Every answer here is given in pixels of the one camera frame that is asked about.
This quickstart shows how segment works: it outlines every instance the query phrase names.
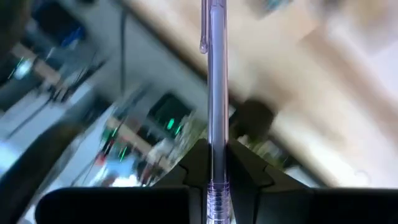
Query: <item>wall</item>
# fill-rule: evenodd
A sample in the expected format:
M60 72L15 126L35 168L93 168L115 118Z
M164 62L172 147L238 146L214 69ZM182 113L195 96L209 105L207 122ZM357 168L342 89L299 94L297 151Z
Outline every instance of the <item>wall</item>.
M61 1L84 24L91 37L101 46L101 53L109 59L106 79L100 91L109 97L119 95L120 18L121 9L113 1L99 0L92 7L84 7L73 0ZM132 17L126 24L127 88L137 82L152 82L158 88L173 91L206 119L206 85L172 55L160 42Z

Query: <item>pen clip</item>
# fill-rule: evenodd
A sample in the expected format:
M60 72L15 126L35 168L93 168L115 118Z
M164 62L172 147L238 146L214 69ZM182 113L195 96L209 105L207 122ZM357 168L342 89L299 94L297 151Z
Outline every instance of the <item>pen clip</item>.
M200 35L200 53L205 54L208 51L208 11L209 0L201 0L201 35Z

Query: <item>clear plastic pen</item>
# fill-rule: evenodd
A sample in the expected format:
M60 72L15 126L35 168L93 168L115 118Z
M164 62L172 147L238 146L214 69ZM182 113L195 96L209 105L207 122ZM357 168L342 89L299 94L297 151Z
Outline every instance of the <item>clear plastic pen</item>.
M208 53L208 142L211 180L208 223L229 223L229 182L226 176L228 142L228 63L226 0L202 0L200 52Z

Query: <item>green led light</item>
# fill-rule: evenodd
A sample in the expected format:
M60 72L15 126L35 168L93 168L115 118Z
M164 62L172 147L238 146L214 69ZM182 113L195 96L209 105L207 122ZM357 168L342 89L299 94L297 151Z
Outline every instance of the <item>green led light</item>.
M169 124L167 125L167 130L172 129L173 124L174 124L174 119L171 119L171 120L169 121Z
M123 150L122 157L120 158L120 162L123 160L123 158L124 158L124 155L125 155L126 151L127 151L127 146L126 146L126 147L124 147L124 150Z
M175 134L178 134L181 131L182 126L180 125L177 130L175 131Z

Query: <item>black object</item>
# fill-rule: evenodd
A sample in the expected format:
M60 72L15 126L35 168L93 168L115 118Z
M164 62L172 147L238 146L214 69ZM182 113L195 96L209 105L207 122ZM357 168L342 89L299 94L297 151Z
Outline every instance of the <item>black object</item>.
M63 189L38 204L48 223L206 223L210 150L199 140L151 188ZM227 148L231 199L237 223L397 223L398 190L310 189L237 141Z
M67 147L83 128L61 121L38 138L0 179L0 223L15 224L61 173L73 155Z
M86 38L84 25L65 10L58 1L42 3L32 13L32 17L41 30L62 47L68 46L76 39Z

